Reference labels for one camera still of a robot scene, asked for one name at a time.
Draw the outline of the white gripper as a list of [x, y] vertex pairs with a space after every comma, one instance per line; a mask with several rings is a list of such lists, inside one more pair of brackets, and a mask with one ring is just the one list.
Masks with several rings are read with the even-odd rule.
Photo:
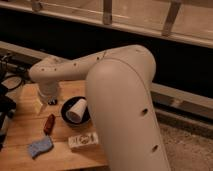
[[40, 115], [46, 108], [44, 103], [55, 101], [59, 95], [60, 89], [58, 83], [45, 83], [38, 85], [39, 99], [35, 100], [34, 110], [37, 115]]

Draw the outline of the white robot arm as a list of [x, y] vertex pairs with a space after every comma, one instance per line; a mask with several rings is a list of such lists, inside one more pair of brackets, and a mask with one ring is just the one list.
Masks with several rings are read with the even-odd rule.
[[43, 102], [55, 100], [62, 80], [83, 80], [89, 114], [111, 171], [171, 171], [150, 88], [152, 53], [128, 45], [75, 60], [50, 56], [34, 64], [30, 78]]

